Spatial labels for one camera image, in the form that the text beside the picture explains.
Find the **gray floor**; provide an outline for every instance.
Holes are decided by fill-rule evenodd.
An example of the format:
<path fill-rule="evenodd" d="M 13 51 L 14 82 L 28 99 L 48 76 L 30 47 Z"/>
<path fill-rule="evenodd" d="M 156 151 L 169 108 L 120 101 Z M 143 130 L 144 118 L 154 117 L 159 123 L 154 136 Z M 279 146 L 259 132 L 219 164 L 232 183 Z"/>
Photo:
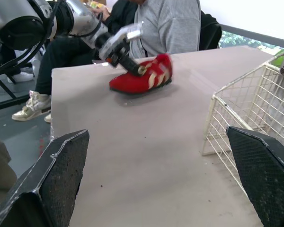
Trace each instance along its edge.
<path fill-rule="evenodd" d="M 34 81 L 12 85 L 7 82 L 5 76 L 0 76 L 0 78 L 15 92 L 16 96 L 27 95 L 28 91 L 35 87 Z M 0 102 L 8 99 L 10 97 L 0 87 Z M 5 143 L 9 151 L 12 158 L 10 166 L 17 176 L 24 173 L 38 160 L 50 136 L 50 124 L 44 122 L 44 116 L 27 122 L 12 120 L 12 114 L 21 110 L 22 106 L 17 105 L 0 110 L 0 140 Z"/>

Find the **table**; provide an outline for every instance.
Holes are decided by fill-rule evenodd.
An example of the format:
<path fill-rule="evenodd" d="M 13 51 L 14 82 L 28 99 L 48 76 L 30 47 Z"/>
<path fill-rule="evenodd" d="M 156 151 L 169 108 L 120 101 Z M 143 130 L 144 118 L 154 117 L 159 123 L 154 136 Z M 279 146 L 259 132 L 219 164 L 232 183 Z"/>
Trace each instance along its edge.
<path fill-rule="evenodd" d="M 176 54 L 172 84 L 144 96 L 108 89 L 122 68 L 53 71 L 53 134 L 88 129 L 71 227 L 260 227 L 216 156 L 202 157 L 214 91 L 271 55 L 248 47 Z"/>

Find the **white sneaker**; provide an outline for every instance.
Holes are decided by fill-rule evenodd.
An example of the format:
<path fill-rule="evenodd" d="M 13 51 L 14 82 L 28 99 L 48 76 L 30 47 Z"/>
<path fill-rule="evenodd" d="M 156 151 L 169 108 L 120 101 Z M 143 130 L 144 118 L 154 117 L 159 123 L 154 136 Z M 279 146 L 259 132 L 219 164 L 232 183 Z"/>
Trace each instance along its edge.
<path fill-rule="evenodd" d="M 44 120 L 45 120 L 46 123 L 51 123 L 52 122 L 52 114 L 50 113 L 49 115 L 47 115 L 44 118 Z"/>
<path fill-rule="evenodd" d="M 34 75 L 27 73 L 27 72 L 21 72 L 19 74 L 16 74 L 13 76 L 13 79 L 17 82 L 27 82 L 27 81 L 31 81 L 34 79 Z M 13 82 L 8 78 L 8 83 L 12 84 Z"/>
<path fill-rule="evenodd" d="M 34 76 L 37 78 L 39 76 L 41 61 L 38 59 L 35 59 L 32 61 L 32 65 L 33 65 L 32 68 L 33 68 Z"/>
<path fill-rule="evenodd" d="M 15 113 L 12 119 L 15 121 L 28 121 L 40 115 L 46 114 L 51 110 L 51 97 L 41 95 L 39 92 L 30 91 L 30 99 L 21 111 Z"/>

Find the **shoe sole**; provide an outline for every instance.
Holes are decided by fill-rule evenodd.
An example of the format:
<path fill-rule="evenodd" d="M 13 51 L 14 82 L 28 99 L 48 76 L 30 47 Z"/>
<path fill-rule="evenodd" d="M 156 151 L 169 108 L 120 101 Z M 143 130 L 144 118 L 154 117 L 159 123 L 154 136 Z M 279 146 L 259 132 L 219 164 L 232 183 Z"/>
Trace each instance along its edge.
<path fill-rule="evenodd" d="M 29 120 L 32 120 L 38 116 L 41 116 L 41 115 L 44 115 L 44 114 L 48 114 L 49 112 L 51 111 L 51 108 L 48 107 L 46 109 L 43 109 L 41 111 L 37 111 L 35 112 L 34 114 L 32 114 L 31 116 L 29 116 L 28 118 L 16 118 L 14 116 L 12 116 L 11 118 L 15 121 L 18 121 L 18 122 L 26 122 L 26 121 L 29 121 Z"/>
<path fill-rule="evenodd" d="M 159 88 L 161 88 L 161 87 L 164 87 L 164 86 L 170 84 L 171 82 L 172 82 L 172 79 L 169 79 L 168 81 L 166 81 L 165 83 L 161 84 L 161 85 L 158 86 L 158 87 L 153 87 L 153 88 L 151 88 L 151 89 L 149 89 L 149 90 L 147 90 L 147 91 L 145 91 L 145 92 L 139 92 L 139 93 L 130 93 L 130 92 L 125 92 L 125 91 L 120 91 L 120 90 L 114 89 L 114 88 L 110 88 L 110 90 L 111 90 L 111 91 L 118 92 L 118 93 L 121 93 L 121 94 L 124 94 L 124 95 L 128 95 L 128 96 L 143 95 L 143 94 L 147 94 L 147 93 L 149 93 L 149 92 L 151 92 L 151 91 L 154 91 L 154 90 L 156 90 L 156 89 L 159 89 Z"/>

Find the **dark jeans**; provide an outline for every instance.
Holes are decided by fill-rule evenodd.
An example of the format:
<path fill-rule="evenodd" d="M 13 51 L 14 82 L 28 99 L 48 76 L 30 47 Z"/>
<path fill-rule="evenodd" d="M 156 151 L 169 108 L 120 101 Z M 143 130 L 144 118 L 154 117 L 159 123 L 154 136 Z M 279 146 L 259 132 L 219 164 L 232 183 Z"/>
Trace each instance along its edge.
<path fill-rule="evenodd" d="M 5 45 L 2 45 L 0 53 L 2 55 L 3 64 L 16 58 L 15 51 Z M 19 73 L 21 73 L 21 69 L 15 69 L 12 72 L 10 72 L 9 75 L 14 76 Z"/>
<path fill-rule="evenodd" d="M 78 38 L 55 39 L 48 45 L 42 58 L 36 91 L 43 95 L 51 95 L 52 69 L 89 65 L 98 59 L 98 52 Z"/>

